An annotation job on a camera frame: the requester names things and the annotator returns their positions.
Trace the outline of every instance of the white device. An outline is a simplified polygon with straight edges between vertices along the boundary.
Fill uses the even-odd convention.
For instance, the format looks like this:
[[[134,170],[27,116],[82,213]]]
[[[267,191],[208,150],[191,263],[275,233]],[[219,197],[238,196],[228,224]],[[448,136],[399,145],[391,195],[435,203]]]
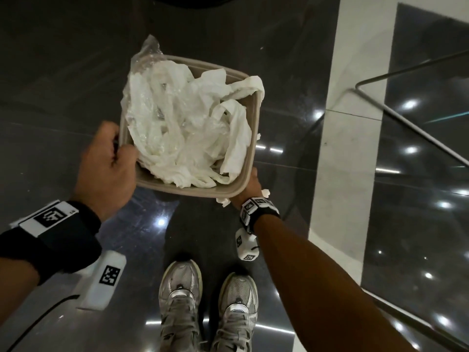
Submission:
[[[257,236],[246,232],[243,228],[236,231],[236,247],[240,260],[252,261],[259,256],[259,246]]]
[[[114,294],[126,265],[123,254],[105,251],[96,262],[76,272],[82,278],[73,294],[79,294],[77,309],[104,310]]]

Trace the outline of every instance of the shoe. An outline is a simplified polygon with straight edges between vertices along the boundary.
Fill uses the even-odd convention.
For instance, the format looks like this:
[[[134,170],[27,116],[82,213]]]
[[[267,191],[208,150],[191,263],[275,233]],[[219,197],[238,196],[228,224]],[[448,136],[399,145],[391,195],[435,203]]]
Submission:
[[[220,322],[212,352],[251,352],[259,297],[254,280],[231,273],[221,287],[218,300]]]
[[[193,260],[173,262],[160,285],[161,352],[195,352],[200,349],[198,308],[202,274]]]

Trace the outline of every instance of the black round object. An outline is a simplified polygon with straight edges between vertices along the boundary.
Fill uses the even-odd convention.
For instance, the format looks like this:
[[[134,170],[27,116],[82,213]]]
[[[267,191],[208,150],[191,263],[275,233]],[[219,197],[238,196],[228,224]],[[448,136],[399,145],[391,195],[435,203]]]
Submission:
[[[183,8],[208,8],[225,4],[231,0],[157,0],[165,4]]]

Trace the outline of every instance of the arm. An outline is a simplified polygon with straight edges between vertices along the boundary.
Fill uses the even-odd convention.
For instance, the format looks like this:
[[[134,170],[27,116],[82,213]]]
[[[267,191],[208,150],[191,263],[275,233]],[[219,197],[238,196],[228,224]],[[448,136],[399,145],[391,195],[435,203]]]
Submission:
[[[257,170],[232,203],[261,197]],[[273,215],[254,225],[285,310],[308,351],[414,351],[352,278],[313,243]]]
[[[124,145],[114,153],[113,140],[118,132],[119,126],[113,122],[105,121],[101,124],[82,155],[72,195],[72,200],[85,204],[101,222],[130,200],[136,186],[135,163],[138,152],[132,145]],[[17,230],[20,229],[15,228],[0,235],[0,242],[7,242],[5,237],[15,235]],[[46,262],[54,272],[62,269],[59,259],[53,253],[49,254],[43,244],[34,241],[37,238],[28,235],[27,239],[31,241],[29,248],[37,245],[42,250],[37,254],[38,261]],[[34,290],[40,278],[31,263],[0,257],[0,325]]]

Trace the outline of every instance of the beige plastic bin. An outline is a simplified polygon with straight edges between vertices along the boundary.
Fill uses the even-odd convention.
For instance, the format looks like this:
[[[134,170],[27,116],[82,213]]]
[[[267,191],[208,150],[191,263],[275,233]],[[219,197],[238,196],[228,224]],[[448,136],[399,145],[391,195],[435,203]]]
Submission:
[[[200,60],[187,59],[175,56],[164,56],[165,59],[172,60],[176,63],[186,64],[191,70],[194,77],[198,78],[206,70],[221,69],[226,70],[226,83],[231,84],[249,77],[247,74],[241,73],[237,70],[225,68],[223,66],[205,63]],[[174,184],[165,184],[160,179],[156,179],[147,169],[142,168],[139,164],[137,165],[137,185],[143,186],[153,190],[159,190],[169,192],[172,194],[197,196],[201,198],[232,198],[238,195],[248,185],[249,177],[252,169],[252,162],[254,161],[254,153],[256,151],[256,140],[257,140],[257,128],[259,126],[259,111],[261,106],[261,96],[259,92],[238,100],[242,105],[246,106],[246,117],[248,120],[249,127],[251,127],[252,137],[251,144],[247,149],[246,158],[244,159],[243,169],[239,176],[228,185],[217,183],[217,186],[213,188],[196,188],[191,186],[190,188],[178,188]],[[132,136],[128,131],[128,123],[125,119],[127,112],[127,105],[123,104],[122,115],[120,116],[120,133],[119,133],[119,145],[122,144],[133,144]]]

